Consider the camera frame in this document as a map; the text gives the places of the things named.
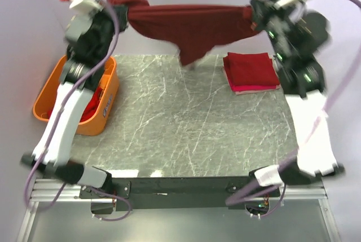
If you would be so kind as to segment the dark red t shirt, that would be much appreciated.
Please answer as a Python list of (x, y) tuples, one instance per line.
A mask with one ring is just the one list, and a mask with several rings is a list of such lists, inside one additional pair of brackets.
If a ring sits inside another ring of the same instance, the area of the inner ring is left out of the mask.
[(147, 0), (107, 0), (125, 5), (127, 20), (139, 34), (175, 44), (187, 66), (216, 46), (256, 36), (252, 8), (228, 5), (151, 5)]

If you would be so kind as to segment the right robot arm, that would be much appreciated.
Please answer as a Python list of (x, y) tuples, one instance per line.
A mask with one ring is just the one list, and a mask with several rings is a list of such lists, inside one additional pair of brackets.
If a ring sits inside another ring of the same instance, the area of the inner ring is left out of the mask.
[(328, 20), (316, 11), (306, 11), (291, 20), (298, 0), (251, 0), (256, 30), (264, 30), (272, 44), (276, 73), (289, 105), (297, 138), (297, 149), (278, 165), (257, 169), (254, 176), (262, 187), (279, 184), (309, 184), (345, 172), (329, 140), (327, 97), (322, 66), (314, 53), (329, 39)]

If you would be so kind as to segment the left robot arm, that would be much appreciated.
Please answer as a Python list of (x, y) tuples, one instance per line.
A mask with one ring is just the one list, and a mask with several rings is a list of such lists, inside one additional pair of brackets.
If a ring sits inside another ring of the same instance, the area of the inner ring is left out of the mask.
[(118, 92), (113, 39), (127, 28), (127, 7), (75, 16), (65, 33), (67, 53), (57, 63), (39, 94), (33, 113), (48, 115), (39, 143), (21, 162), (67, 184), (109, 191), (109, 172), (70, 158), (76, 134), (100, 134)]

